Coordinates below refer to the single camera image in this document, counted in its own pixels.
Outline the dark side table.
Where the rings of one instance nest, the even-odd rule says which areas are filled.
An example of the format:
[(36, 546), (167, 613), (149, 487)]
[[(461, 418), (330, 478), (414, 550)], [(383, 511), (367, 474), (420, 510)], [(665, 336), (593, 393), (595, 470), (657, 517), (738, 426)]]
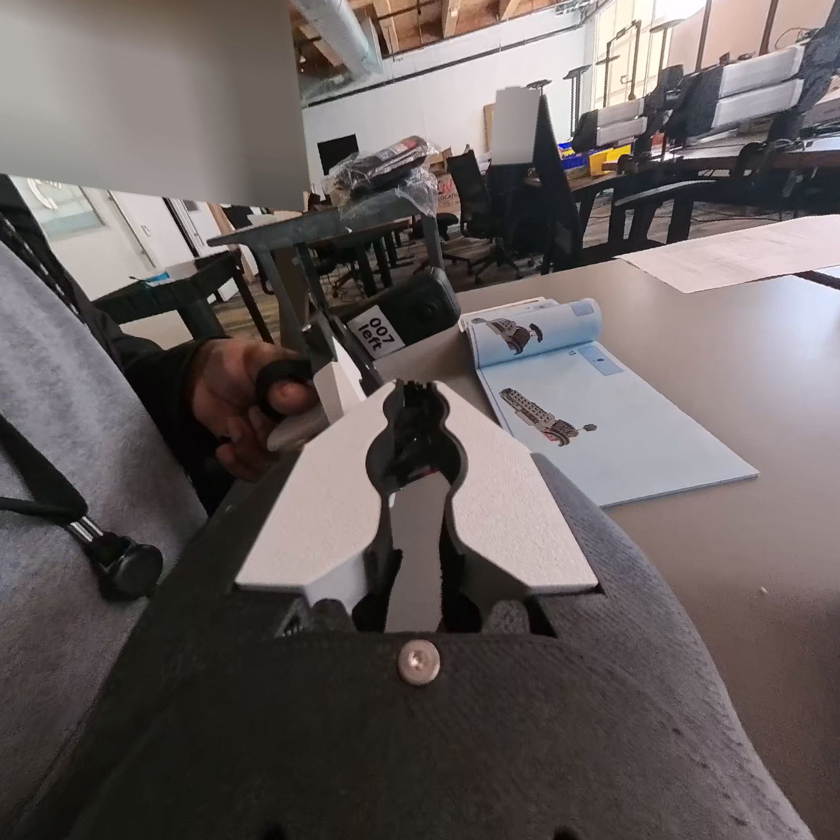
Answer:
[(273, 338), (245, 278), (238, 252), (198, 257), (163, 269), (158, 276), (135, 280), (96, 299), (93, 305), (117, 324), (176, 312), (194, 340), (222, 339), (226, 332), (210, 297), (233, 281), (262, 340)]

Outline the grey black toy brick model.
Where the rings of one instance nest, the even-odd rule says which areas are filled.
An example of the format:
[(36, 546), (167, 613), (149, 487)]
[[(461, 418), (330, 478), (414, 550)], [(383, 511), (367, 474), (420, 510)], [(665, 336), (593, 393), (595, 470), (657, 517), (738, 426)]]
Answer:
[(393, 453), (385, 469), (385, 487), (396, 492), (435, 473), (454, 487), (460, 456), (445, 432), (448, 406), (432, 383), (399, 381), (398, 403), (392, 430)]

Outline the tall black office chair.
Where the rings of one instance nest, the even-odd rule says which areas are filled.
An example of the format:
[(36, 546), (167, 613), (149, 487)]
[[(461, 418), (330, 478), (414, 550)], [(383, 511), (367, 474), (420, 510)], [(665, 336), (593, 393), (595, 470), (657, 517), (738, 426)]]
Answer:
[(583, 227), (553, 134), (548, 102), (541, 91), (532, 163), (539, 177), (542, 207), (548, 219), (541, 273), (548, 275), (575, 268), (581, 262)]

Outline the white equipment case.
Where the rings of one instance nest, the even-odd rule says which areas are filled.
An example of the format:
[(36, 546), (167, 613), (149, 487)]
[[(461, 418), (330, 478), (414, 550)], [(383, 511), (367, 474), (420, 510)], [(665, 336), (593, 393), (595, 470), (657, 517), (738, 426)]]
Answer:
[(795, 106), (804, 89), (801, 70), (807, 44), (704, 70), (690, 80), (680, 109), (688, 138), (719, 133)]
[(576, 124), (571, 148), (578, 154), (633, 141), (647, 129), (646, 98), (583, 113)]

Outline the dark metal table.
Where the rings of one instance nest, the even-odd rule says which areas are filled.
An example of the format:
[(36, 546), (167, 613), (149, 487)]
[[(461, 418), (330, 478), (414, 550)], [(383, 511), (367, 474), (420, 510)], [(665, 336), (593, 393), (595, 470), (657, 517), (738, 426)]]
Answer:
[(260, 275), (268, 281), (278, 301), (280, 315), (280, 344), (303, 354), (305, 343), (302, 335), (302, 305), (290, 298), (290, 285), (279, 272), (274, 252), (279, 249), (299, 250), (323, 239), (349, 235), (361, 238), (372, 235), (375, 229), (419, 217), (427, 251), (428, 264), (433, 268), (445, 267), (436, 216), (427, 213), (417, 199), (405, 188), (391, 188), (351, 201), (342, 208), (305, 213), (287, 220), (252, 224), (229, 234), (207, 240), (212, 247), (244, 245), (255, 258)]

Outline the silver air duct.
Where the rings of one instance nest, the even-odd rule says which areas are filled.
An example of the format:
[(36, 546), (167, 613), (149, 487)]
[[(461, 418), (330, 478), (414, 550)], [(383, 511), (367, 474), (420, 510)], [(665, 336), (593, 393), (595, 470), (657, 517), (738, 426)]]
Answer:
[(383, 58), (375, 26), (361, 21), (350, 2), (289, 1), (301, 32), (313, 40), (330, 65), (343, 67), (354, 81), (379, 76)]

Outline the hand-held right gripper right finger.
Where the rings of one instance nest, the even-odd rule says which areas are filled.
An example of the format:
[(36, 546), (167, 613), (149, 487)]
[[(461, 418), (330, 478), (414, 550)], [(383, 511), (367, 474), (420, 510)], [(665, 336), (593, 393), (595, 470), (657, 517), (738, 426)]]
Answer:
[(599, 581), (528, 447), (448, 385), (434, 382), (434, 394), (455, 593), (489, 614), (499, 602), (595, 592)]

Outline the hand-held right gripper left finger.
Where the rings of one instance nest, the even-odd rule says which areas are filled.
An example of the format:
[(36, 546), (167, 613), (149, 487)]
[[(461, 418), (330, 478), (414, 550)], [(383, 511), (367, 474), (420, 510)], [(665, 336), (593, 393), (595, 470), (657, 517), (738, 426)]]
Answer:
[(392, 443), (403, 385), (383, 384), (302, 448), (235, 576), (239, 590), (388, 610), (401, 558), (388, 523), (390, 491), (376, 488), (368, 456), (382, 435)]

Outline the person's left hand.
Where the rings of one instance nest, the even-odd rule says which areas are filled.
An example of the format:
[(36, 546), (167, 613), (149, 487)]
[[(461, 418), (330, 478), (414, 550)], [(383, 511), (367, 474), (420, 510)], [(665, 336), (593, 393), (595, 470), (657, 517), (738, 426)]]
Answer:
[(215, 339), (193, 359), (185, 391), (192, 414), (222, 441), (216, 459), (238, 480), (256, 482), (275, 462), (267, 443), (278, 422), (258, 406), (257, 375), (269, 363), (295, 356), (262, 340)]

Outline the long wooden workbench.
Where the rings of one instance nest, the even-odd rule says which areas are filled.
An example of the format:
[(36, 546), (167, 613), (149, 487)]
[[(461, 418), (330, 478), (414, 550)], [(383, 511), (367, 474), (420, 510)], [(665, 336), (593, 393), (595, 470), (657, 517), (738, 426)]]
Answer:
[(645, 158), (625, 155), (604, 175), (572, 181), (586, 231), (598, 198), (606, 193), (608, 255), (657, 247), (649, 231), (659, 210), (671, 205), (665, 242), (687, 240), (699, 205), (752, 208), (769, 215), (837, 215), (839, 140), (750, 141), (677, 149)]

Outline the grey desk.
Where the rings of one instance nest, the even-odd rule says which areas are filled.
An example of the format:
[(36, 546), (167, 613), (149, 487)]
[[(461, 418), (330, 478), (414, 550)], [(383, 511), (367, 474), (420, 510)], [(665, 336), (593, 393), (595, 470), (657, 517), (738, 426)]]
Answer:
[(783, 276), (683, 293), (621, 260), (456, 289), (467, 312), (596, 299), (611, 355), (759, 470), (607, 513), (699, 629), (794, 808), (838, 838), (838, 291)]

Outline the light blue instruction booklet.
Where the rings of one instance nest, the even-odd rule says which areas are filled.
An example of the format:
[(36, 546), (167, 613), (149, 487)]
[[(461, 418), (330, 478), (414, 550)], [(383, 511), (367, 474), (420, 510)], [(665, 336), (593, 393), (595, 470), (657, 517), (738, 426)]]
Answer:
[(600, 508), (760, 475), (599, 343), (592, 298), (516, 301), (458, 325), (501, 427)]

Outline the plastic wrapped bundle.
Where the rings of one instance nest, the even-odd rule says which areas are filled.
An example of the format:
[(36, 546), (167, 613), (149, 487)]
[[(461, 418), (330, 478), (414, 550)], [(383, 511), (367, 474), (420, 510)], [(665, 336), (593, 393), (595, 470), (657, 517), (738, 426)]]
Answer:
[(436, 146), (417, 135), (374, 153), (353, 152), (325, 176), (324, 190), (334, 207), (397, 190), (407, 195), (421, 214), (434, 216), (438, 180), (429, 161), (437, 154)]

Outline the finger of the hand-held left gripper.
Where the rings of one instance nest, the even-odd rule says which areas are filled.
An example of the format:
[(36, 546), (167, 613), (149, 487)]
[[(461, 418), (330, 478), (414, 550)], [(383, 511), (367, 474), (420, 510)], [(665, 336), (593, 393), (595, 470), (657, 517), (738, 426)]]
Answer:
[(310, 338), (304, 356), (266, 366), (267, 392), (274, 385), (289, 382), (311, 386), (318, 395), (318, 404), (295, 415), (278, 412), (269, 402), (266, 404), (266, 415), (276, 421), (266, 443), (274, 454), (312, 441), (366, 398), (360, 370), (331, 338)]

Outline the white paper sheet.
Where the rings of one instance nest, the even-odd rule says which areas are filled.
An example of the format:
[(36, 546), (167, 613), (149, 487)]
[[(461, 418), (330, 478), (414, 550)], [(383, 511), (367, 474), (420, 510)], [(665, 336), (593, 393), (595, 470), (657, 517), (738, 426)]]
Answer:
[(839, 263), (839, 216), (799, 217), (619, 259), (683, 293), (834, 268)]

